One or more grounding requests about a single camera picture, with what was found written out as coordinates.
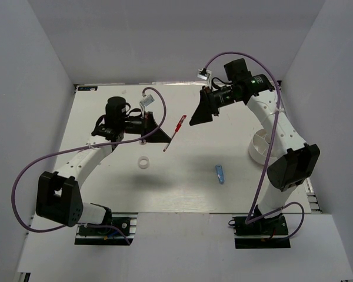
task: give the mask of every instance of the blue marker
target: blue marker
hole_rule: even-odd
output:
[[[220,164],[216,165],[216,172],[217,172],[217,177],[218,177],[219,183],[224,184],[225,183],[224,171],[223,171],[222,166]]]

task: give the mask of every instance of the gray wall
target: gray wall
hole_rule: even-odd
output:
[[[0,281],[12,281],[25,238],[11,209],[11,186],[31,160],[58,150],[73,86],[26,0],[0,0]],[[29,222],[39,174],[19,186],[19,211]]]
[[[139,83],[197,80],[222,51],[248,52],[281,79],[324,0],[29,2],[73,83]],[[233,58],[212,70],[225,78]]]
[[[321,149],[312,184],[353,270],[353,1],[326,1],[283,90],[294,125]]]

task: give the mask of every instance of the red pen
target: red pen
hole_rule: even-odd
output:
[[[174,136],[176,135],[176,133],[180,130],[180,128],[182,127],[182,124],[183,124],[183,121],[186,119],[186,115],[183,115],[181,117],[181,119],[179,120],[178,124],[176,125],[176,128],[175,128],[175,131],[174,131],[174,134],[171,136],[171,140],[170,140],[170,143],[171,141],[173,140]],[[164,152],[166,152],[167,148],[169,148],[169,145],[170,143],[167,143],[165,148],[164,148]]]

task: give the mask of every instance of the roll of tape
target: roll of tape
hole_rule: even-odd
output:
[[[139,157],[137,164],[141,169],[147,169],[150,166],[149,158],[145,156]]]

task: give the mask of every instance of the purple cable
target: purple cable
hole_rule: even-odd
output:
[[[67,154],[67,153],[71,153],[71,152],[76,152],[76,151],[82,151],[82,150],[87,150],[87,149],[90,149],[91,147],[102,147],[102,146],[112,146],[112,145],[120,145],[120,144],[127,144],[127,143],[133,143],[133,142],[137,142],[137,141],[140,141],[140,140],[143,140],[145,138],[148,138],[150,135],[154,134],[159,128],[161,128],[161,126],[164,124],[164,121],[166,119],[166,103],[165,103],[165,100],[164,98],[162,97],[161,93],[153,88],[153,87],[146,87],[142,90],[142,93],[145,93],[146,90],[153,90],[158,96],[159,98],[161,99],[161,102],[162,102],[162,105],[164,107],[164,116],[162,117],[162,120],[161,122],[159,123],[159,125],[154,129],[152,130],[151,132],[149,132],[148,134],[144,135],[143,137],[139,137],[139,138],[136,138],[136,139],[132,139],[132,140],[127,140],[127,141],[120,141],[120,142],[111,142],[111,143],[100,143],[100,144],[95,144],[95,145],[92,145],[92,146],[83,146],[83,147],[78,147],[78,148],[74,148],[74,149],[69,149],[69,150],[64,150],[64,151],[60,151],[60,152],[56,152],[56,153],[51,153],[51,154],[48,154],[48,155],[45,155],[45,156],[42,156],[36,160],[33,160],[32,162],[30,162],[30,164],[28,164],[27,166],[25,166],[21,172],[19,173],[19,175],[17,176],[16,180],[14,181],[13,183],[13,186],[12,186],[12,194],[11,194],[11,202],[12,202],[12,209],[13,209],[13,212],[14,212],[14,215],[16,217],[16,219],[18,220],[19,224],[25,228],[27,231],[31,231],[31,232],[35,232],[35,233],[45,233],[45,232],[50,232],[50,231],[55,231],[55,230],[58,230],[60,228],[63,228],[65,227],[64,225],[61,225],[61,226],[58,226],[58,227],[54,227],[54,228],[51,228],[51,229],[43,229],[43,230],[40,230],[40,229],[33,229],[29,226],[26,225],[26,223],[21,219],[21,217],[19,216],[19,213],[17,211],[17,207],[16,207],[16,201],[15,201],[15,196],[16,196],[16,189],[17,189],[17,185],[18,185],[18,182],[19,180],[21,179],[21,177],[24,175],[24,173],[30,168],[32,167],[33,165],[35,165],[36,163],[40,162],[41,160],[44,160],[44,159],[47,159],[49,157],[54,157],[54,156],[58,156],[58,155],[63,155],[63,154]]]
[[[223,52],[223,53],[219,53],[217,55],[215,55],[212,59],[209,60],[209,62],[204,66],[204,69],[207,69],[208,66],[211,64],[211,62],[213,62],[216,58],[222,56],[222,55],[228,55],[228,54],[233,54],[233,55],[241,55],[241,56],[244,56],[244,57],[247,57],[247,58],[250,58],[252,59],[254,62],[256,62],[259,66],[261,66],[266,72],[267,74],[271,77],[271,79],[273,80],[273,83],[276,87],[276,93],[277,93],[277,102],[276,102],[276,108],[279,109],[280,108],[280,103],[281,103],[281,90],[279,88],[279,85],[277,83],[277,80],[275,78],[275,76],[271,73],[271,71],[265,66],[263,65],[263,63],[261,63],[258,59],[256,59],[255,57],[251,56],[251,55],[248,55],[248,54],[245,54],[245,53],[242,53],[242,52]],[[255,206],[257,204],[257,201],[258,201],[258,198],[259,198],[259,194],[260,194],[260,190],[261,190],[261,186],[263,184],[263,181],[264,181],[264,177],[265,177],[265,174],[267,172],[267,167],[268,167],[268,163],[269,163],[269,159],[271,158],[271,152],[272,152],[272,148],[273,148],[273,144],[274,144],[274,141],[275,141],[275,136],[276,136],[276,127],[277,127],[277,121],[278,121],[278,115],[279,115],[279,111],[277,110],[276,113],[275,113],[275,120],[274,120],[274,124],[273,124],[273,127],[272,127],[272,133],[271,133],[271,142],[269,143],[269,149],[268,149],[268,152],[267,152],[267,156],[265,158],[265,162],[264,162],[264,167],[263,167],[263,171],[261,172],[261,176],[260,176],[260,180],[259,180],[259,184],[258,184],[258,188],[257,188],[257,191],[255,193],[255,197],[254,197],[254,200],[252,201],[252,204],[251,204],[251,208],[248,212],[248,215],[247,215],[247,218],[246,218],[246,224],[250,224],[250,223],[253,223],[259,219],[262,219],[263,217],[265,216],[269,216],[270,214],[272,213],[276,213],[288,206],[290,206],[291,204],[298,204],[301,209],[302,209],[302,219],[301,219],[301,224],[299,225],[299,227],[297,228],[296,231],[298,231],[301,226],[302,226],[302,223],[303,223],[303,220],[304,220],[304,208],[302,207],[301,204],[297,203],[297,202],[292,202],[292,203],[289,203],[287,205],[285,205],[284,207],[280,207],[278,209],[275,209],[273,211],[270,211],[269,213],[266,213],[266,214],[263,214],[262,216],[259,216],[259,217],[256,217],[254,219],[250,219],[251,216],[252,216],[252,213],[254,212],[254,209],[255,209]]]
[[[126,235],[124,235],[124,233],[122,232],[122,230],[120,230],[119,228],[112,226],[112,225],[93,225],[93,224],[87,224],[86,225],[89,228],[111,228],[116,230],[121,236],[123,236],[124,240],[127,242],[128,245],[131,245],[131,242],[128,240],[128,238],[126,237]]]

